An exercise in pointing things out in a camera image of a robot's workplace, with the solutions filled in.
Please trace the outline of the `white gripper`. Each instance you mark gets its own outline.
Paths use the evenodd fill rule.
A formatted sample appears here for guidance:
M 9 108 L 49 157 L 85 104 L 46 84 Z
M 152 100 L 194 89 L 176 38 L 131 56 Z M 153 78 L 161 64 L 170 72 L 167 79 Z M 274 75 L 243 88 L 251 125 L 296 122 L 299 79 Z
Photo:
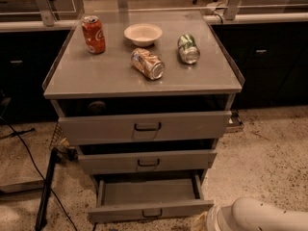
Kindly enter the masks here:
M 191 225 L 191 231 L 234 231 L 231 207 L 213 206 L 208 213 L 200 214 Z

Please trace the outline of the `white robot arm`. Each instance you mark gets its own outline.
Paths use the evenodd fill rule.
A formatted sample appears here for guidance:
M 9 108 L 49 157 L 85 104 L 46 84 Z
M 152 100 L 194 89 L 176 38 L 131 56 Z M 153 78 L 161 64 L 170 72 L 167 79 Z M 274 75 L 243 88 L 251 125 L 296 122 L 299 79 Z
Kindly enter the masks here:
M 240 197 L 232 205 L 213 206 L 202 213 L 191 231 L 308 231 L 308 213 Z

